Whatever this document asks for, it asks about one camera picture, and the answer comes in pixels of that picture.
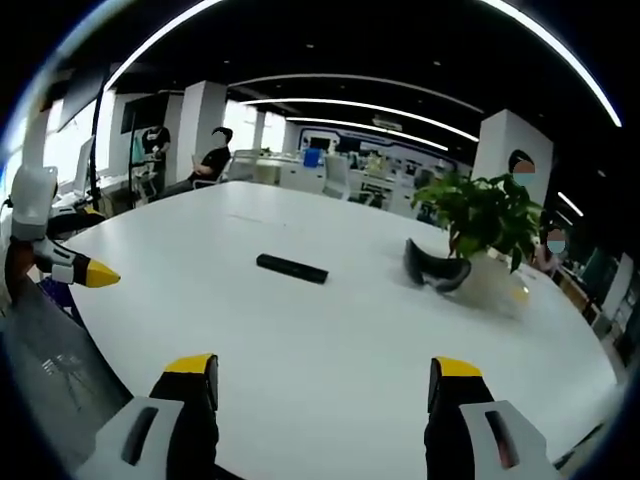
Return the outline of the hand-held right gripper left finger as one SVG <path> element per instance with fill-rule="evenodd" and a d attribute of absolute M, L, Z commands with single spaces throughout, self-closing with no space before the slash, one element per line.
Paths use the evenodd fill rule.
<path fill-rule="evenodd" d="M 167 365 L 148 396 L 131 399 L 95 436 L 77 479 L 214 479 L 218 356 Z"/>

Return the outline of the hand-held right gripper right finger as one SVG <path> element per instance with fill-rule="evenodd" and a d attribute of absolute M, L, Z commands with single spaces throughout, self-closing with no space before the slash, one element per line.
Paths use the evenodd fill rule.
<path fill-rule="evenodd" d="M 559 479 L 546 439 L 510 402 L 496 401 L 481 371 L 431 359 L 424 430 L 429 479 Z"/>

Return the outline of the person's left hand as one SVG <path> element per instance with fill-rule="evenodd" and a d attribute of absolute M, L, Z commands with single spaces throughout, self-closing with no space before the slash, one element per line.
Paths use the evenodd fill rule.
<path fill-rule="evenodd" d="M 10 302 L 13 303 L 20 294 L 21 284 L 28 272 L 35 265 L 35 253 L 30 242 L 11 239 L 5 258 L 4 279 Z"/>

